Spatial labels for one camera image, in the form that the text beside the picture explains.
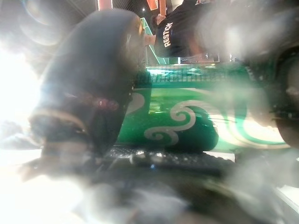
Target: person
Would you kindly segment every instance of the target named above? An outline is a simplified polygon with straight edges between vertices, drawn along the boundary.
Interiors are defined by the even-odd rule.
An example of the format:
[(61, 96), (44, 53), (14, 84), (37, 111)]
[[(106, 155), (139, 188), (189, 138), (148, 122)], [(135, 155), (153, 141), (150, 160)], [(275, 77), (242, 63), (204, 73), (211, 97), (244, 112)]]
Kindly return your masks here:
[(159, 57), (190, 57), (215, 51), (223, 41), (223, 23), (213, 3), (184, 0), (166, 16), (154, 15), (155, 35), (144, 35), (145, 45), (153, 45)]

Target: orange beam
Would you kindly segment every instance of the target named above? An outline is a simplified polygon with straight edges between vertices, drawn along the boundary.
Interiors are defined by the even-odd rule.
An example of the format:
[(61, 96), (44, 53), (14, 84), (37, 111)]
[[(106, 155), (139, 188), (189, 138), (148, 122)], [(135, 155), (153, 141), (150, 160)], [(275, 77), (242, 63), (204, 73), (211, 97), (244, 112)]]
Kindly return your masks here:
[(112, 8), (113, 7), (112, 0), (98, 0), (98, 7), (99, 10)]
[(158, 0), (147, 0), (150, 10), (158, 9)]
[(166, 15), (166, 0), (160, 0), (160, 14)]

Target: bright light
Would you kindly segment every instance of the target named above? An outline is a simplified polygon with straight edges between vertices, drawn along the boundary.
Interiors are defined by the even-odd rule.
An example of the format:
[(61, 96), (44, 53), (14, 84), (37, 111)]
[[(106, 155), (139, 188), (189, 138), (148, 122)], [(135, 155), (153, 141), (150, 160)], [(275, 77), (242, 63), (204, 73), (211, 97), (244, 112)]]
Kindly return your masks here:
[(46, 176), (25, 183), (12, 177), (5, 180), (0, 186), (1, 223), (58, 223), (83, 197), (78, 185), (69, 180), (53, 181)]
[(0, 45), (0, 120), (24, 122), (38, 100), (38, 80), (22, 54)]

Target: green panel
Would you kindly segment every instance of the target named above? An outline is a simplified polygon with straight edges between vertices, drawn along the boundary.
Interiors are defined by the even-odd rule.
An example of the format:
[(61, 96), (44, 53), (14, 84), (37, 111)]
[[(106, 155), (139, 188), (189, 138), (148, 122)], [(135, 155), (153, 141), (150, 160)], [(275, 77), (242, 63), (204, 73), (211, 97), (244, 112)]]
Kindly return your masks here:
[[(148, 88), (136, 86), (119, 144), (165, 147), (170, 152), (289, 147), (275, 126), (265, 92), (240, 64), (149, 67), (148, 71), (151, 82)], [(174, 74), (179, 81), (172, 79)]]

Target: black t-shirt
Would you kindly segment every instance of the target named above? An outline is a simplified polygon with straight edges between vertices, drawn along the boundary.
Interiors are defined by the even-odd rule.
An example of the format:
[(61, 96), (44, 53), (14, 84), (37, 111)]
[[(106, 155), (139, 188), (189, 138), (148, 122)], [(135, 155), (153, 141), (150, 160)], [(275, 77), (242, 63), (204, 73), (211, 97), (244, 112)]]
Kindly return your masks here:
[(155, 53), (159, 57), (191, 56), (190, 42), (194, 41), (196, 24), (210, 4), (195, 5), (197, 0), (184, 0), (158, 25)]

